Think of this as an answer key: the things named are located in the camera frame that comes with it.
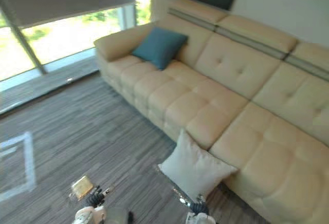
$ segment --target gray striped carpet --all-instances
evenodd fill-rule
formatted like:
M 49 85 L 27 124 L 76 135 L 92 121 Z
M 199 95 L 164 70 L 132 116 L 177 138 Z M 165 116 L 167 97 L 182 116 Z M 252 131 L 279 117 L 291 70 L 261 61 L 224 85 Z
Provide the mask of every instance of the gray striped carpet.
M 82 203 L 69 201 L 69 187 L 84 174 L 114 185 L 105 206 L 128 208 L 134 223 L 184 223 L 188 209 L 154 169 L 175 143 L 98 74 L 0 120 L 0 141 L 26 131 L 33 135 L 36 188 L 0 202 L 1 224 L 71 223 Z M 1 158 L 0 191 L 24 181 L 22 164 L 18 150 Z M 266 223 L 223 184 L 208 204 L 218 223 Z

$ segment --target wall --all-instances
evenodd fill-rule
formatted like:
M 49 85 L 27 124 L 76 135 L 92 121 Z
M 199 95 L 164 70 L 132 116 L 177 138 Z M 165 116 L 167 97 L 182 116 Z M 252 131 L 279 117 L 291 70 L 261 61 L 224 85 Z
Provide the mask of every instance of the wall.
M 152 0 L 153 19 L 174 0 Z M 235 0 L 232 13 L 329 47 L 329 0 Z

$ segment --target tufted button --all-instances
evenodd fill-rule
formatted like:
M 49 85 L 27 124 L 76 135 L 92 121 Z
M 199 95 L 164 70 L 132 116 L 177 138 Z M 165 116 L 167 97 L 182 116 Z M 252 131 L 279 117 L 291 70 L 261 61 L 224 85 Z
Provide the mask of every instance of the tufted button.
M 287 93 L 287 94 L 286 94 L 286 97 L 287 97 L 287 98 L 291 98 L 291 97 L 294 96 L 294 94 L 295 94 L 295 93 L 293 93 L 293 92 Z
M 322 112 L 322 108 L 314 109 L 314 117 L 320 116 L 321 112 Z
M 241 69 L 238 70 L 237 72 L 238 72 L 239 75 L 240 75 L 240 74 L 243 74 L 243 72 L 244 72 L 244 68 L 241 68 Z

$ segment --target sofa armrest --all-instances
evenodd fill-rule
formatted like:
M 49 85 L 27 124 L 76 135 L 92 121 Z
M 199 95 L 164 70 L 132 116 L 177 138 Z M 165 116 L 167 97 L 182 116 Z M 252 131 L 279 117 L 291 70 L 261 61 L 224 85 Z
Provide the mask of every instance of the sofa armrest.
M 94 41 L 99 54 L 107 61 L 113 61 L 129 54 L 150 33 L 155 23 L 137 26 L 128 30 L 104 36 Z

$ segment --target backrest cushion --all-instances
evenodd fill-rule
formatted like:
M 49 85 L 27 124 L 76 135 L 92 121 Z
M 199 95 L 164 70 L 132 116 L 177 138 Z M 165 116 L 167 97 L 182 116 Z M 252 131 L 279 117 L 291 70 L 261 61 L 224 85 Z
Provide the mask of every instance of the backrest cushion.
M 284 53 L 290 52 L 297 44 L 297 39 L 293 36 L 242 16 L 227 16 L 217 25 Z
M 168 14 L 165 18 L 161 19 L 157 26 L 173 30 L 178 33 L 187 35 L 189 38 L 187 43 L 182 46 L 176 60 L 182 61 L 190 67 L 193 67 L 201 51 L 203 50 L 206 41 L 213 33 L 210 30 L 202 28 L 191 22 L 182 20 L 174 15 Z
M 253 102 L 329 146 L 329 83 L 282 62 Z
M 329 48 L 314 43 L 299 43 L 285 61 L 329 81 Z
M 251 99 L 280 60 L 214 33 L 194 69 Z
M 219 9 L 192 0 L 177 0 L 169 6 L 168 12 L 210 30 L 214 30 L 215 24 L 227 16 Z

